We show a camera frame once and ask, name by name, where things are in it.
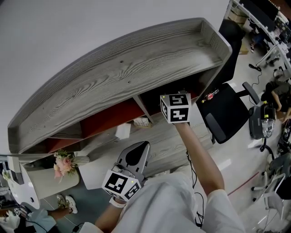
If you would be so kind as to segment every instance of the chair armrest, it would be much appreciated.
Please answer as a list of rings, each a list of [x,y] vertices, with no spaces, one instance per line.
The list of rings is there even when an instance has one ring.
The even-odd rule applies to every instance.
[[[205,117],[205,120],[207,122],[209,130],[211,131],[211,133],[214,135],[216,139],[218,139],[219,141],[223,141],[226,139],[225,133],[223,132],[222,128],[217,123],[216,119],[213,117],[211,113],[207,114],[207,116]]]
[[[258,95],[256,94],[255,90],[250,86],[250,84],[248,82],[244,82],[242,84],[242,86],[248,92],[248,94],[253,99],[255,104],[258,104],[260,102],[260,99],[259,99]]]

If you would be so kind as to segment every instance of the white wall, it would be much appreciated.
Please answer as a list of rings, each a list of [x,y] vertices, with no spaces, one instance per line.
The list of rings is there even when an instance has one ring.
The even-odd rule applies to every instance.
[[[54,74],[127,33],[204,17],[219,28],[229,0],[5,0],[0,6],[0,154],[7,126]]]

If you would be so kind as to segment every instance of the wristband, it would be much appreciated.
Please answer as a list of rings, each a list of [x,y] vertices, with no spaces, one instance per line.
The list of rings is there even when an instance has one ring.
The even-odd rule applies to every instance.
[[[112,198],[110,199],[109,203],[110,203],[111,205],[117,207],[117,208],[124,208],[124,206],[126,205],[126,203],[125,203],[125,204],[120,204],[120,203],[116,202],[116,201],[114,200],[114,197],[112,197]]]

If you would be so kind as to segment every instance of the white shirt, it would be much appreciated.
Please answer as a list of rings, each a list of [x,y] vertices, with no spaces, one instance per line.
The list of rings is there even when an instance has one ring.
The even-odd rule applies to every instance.
[[[245,232],[224,190],[209,194],[202,229],[195,224],[197,209],[188,177],[182,173],[156,177],[127,203],[113,233]]]

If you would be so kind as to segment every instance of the white chair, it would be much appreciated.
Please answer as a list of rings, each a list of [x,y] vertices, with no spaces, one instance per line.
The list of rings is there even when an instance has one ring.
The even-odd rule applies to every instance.
[[[279,186],[285,179],[285,174],[275,175],[272,179],[268,182],[268,175],[267,172],[263,172],[262,176],[264,177],[264,186],[261,187],[252,187],[252,191],[259,191],[263,190],[263,192],[259,195],[258,198],[254,198],[253,202],[256,202],[260,198],[264,198],[266,209],[275,209],[278,211],[280,215],[280,219],[283,218],[284,212],[284,205],[283,200],[280,196],[276,193]]]

